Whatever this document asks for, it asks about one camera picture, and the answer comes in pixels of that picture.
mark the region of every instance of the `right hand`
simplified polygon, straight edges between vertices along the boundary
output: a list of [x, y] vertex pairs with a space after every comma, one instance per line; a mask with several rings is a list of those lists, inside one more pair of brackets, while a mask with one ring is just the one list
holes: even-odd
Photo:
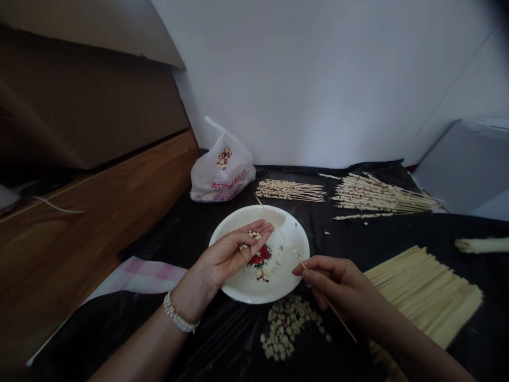
[[348, 318], [357, 322], [375, 341], [384, 342], [404, 316], [388, 302], [352, 261], [313, 256], [292, 273], [311, 286], [321, 310], [327, 309], [324, 296]]

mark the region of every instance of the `hand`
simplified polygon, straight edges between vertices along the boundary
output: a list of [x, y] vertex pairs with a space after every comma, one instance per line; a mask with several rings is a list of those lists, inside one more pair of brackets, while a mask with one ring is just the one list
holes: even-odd
[[[261, 239], [248, 235], [256, 230]], [[227, 233], [203, 252], [200, 259], [186, 272], [171, 292], [177, 312], [190, 323], [199, 321], [223, 283], [238, 272], [267, 242], [274, 227], [265, 220], [257, 220]], [[241, 244], [250, 247], [239, 249]]]
[[406, 321], [350, 260], [313, 256], [304, 264], [307, 271], [299, 264], [293, 274], [311, 286], [320, 309], [327, 309], [327, 296], [376, 341], [383, 342], [395, 325]]
[[[261, 235], [258, 241], [248, 235], [249, 231], [254, 230]], [[198, 263], [205, 269], [211, 287], [219, 289], [229, 277], [245, 266], [257, 252], [260, 252], [273, 231], [272, 224], [260, 219], [227, 233], [208, 247]], [[247, 244], [249, 247], [239, 249], [241, 244]]]

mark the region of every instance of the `bundle of skewers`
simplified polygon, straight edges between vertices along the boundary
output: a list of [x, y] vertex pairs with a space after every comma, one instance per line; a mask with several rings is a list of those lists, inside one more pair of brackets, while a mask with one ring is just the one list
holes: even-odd
[[259, 197], [307, 202], [324, 202], [326, 194], [323, 186], [274, 179], [260, 181], [256, 191]]
[[388, 216], [384, 213], [431, 212], [434, 207], [440, 207], [439, 199], [388, 185], [367, 172], [363, 174], [365, 176], [349, 173], [342, 179], [332, 198], [338, 201], [337, 207], [380, 213], [372, 217]]

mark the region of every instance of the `white plate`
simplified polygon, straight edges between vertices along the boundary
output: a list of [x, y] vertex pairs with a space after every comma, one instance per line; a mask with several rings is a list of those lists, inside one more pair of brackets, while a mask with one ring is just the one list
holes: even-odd
[[[226, 280], [222, 287], [223, 292], [232, 299], [249, 304], [276, 301], [293, 291], [299, 284], [301, 277], [294, 276], [292, 270], [300, 261], [309, 258], [308, 237], [299, 222], [284, 210], [269, 205], [264, 206], [269, 210], [270, 216], [275, 220], [287, 239], [285, 241], [278, 230], [275, 229], [269, 240], [267, 240], [272, 258], [268, 261], [266, 267], [271, 271], [276, 267], [276, 260], [279, 261], [280, 267], [276, 268], [274, 274], [268, 278], [269, 282], [260, 282], [253, 278], [257, 270], [254, 265], [245, 266]], [[244, 207], [233, 212], [217, 226], [209, 245], [214, 244], [227, 233], [259, 219], [265, 219], [272, 223], [267, 216], [267, 212], [263, 211], [260, 205]], [[292, 250], [286, 246], [287, 242], [292, 244], [300, 257], [295, 257]]]

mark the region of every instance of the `wooden furniture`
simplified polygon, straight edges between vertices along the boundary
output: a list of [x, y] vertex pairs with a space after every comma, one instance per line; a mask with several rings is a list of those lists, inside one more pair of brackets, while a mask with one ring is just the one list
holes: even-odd
[[191, 131], [0, 220], [0, 367], [24, 364], [190, 184]]
[[92, 169], [189, 128], [170, 65], [0, 26], [0, 160]]

